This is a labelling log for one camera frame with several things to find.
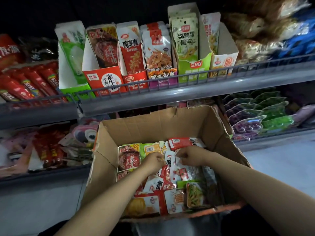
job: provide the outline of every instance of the person's left hand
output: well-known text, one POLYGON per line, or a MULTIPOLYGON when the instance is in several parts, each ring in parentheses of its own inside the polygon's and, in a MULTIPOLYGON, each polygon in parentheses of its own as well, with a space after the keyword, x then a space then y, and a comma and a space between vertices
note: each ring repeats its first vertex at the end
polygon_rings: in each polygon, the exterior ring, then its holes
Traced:
POLYGON ((164 155, 158 152, 152 152, 144 158, 139 168, 144 170, 147 176, 149 176, 157 173, 165 164, 164 155))

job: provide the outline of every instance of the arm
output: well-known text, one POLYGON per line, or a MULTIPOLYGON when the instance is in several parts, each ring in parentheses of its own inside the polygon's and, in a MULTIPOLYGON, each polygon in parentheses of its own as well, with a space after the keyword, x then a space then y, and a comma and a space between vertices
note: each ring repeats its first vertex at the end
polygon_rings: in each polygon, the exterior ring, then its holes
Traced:
POLYGON ((315 199, 259 171, 200 147, 178 152, 184 165, 209 166, 280 235, 315 235, 315 199))
POLYGON ((107 236, 119 221, 142 181, 165 165, 164 156, 151 153, 141 165, 79 210, 56 236, 107 236))

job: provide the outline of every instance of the white tile floor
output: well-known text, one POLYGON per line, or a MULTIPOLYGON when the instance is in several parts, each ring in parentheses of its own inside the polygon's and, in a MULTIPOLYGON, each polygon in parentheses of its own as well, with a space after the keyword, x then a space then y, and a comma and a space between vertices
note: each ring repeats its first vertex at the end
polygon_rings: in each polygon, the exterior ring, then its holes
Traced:
MULTIPOLYGON (((252 166, 271 175, 315 198, 315 144, 312 141, 271 147, 245 152, 252 166)), ((79 208, 86 180, 67 180, 39 185, 0 188, 0 235, 26 236, 37 235, 65 219, 69 219, 79 208)), ((199 219, 197 224, 207 222, 199 219)), ((169 232, 177 224, 182 228, 181 236, 188 235, 184 227, 194 222, 169 221, 158 225, 160 234, 169 232)), ((141 236, 150 228, 141 227, 141 236)))

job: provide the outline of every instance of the cartoon eye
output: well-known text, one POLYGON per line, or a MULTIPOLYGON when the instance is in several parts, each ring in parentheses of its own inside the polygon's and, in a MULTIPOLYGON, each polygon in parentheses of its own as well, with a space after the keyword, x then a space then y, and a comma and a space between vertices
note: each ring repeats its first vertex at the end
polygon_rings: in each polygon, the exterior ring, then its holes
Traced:
POLYGON ((96 138, 96 130, 94 129, 88 129, 84 132, 86 139, 88 139, 89 142, 94 142, 96 138))

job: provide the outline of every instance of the barcode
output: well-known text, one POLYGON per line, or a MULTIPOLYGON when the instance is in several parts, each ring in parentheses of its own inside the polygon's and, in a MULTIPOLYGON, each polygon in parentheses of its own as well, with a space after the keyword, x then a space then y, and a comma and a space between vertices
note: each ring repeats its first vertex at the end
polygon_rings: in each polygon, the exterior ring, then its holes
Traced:
POLYGON ((151 152, 151 151, 153 151, 153 150, 154 150, 153 147, 148 147, 148 148, 147 148, 147 152, 151 152))

